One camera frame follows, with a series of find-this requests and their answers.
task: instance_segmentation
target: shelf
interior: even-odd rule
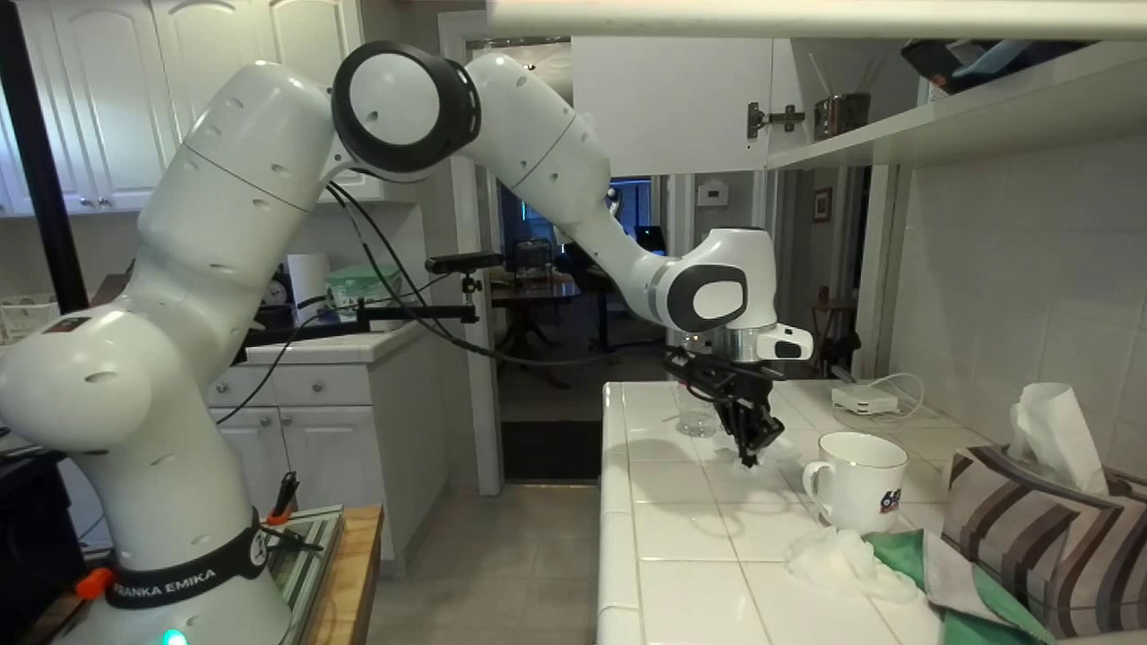
[[[1147,133],[1147,43],[1097,43],[863,130],[769,153],[769,168],[933,164]]]

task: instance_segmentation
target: white mug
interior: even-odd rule
[[[893,528],[907,452],[871,433],[824,433],[824,461],[803,467],[803,490],[838,529],[877,533]]]

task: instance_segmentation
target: tissue box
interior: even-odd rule
[[[1147,482],[1108,470],[1108,498],[1048,484],[1005,447],[955,459],[944,537],[1059,637],[1147,629]]]

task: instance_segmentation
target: mug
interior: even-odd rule
[[[803,490],[838,529],[877,533],[893,528],[907,452],[871,433],[824,433],[824,461],[803,467]]]

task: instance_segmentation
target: mug handle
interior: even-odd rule
[[[812,461],[812,467],[803,467],[803,490],[813,498],[813,507],[821,510],[821,517],[833,519],[833,507],[827,507],[827,503],[821,498],[821,490],[816,490],[816,473],[821,473],[821,470],[837,473],[833,461]]]

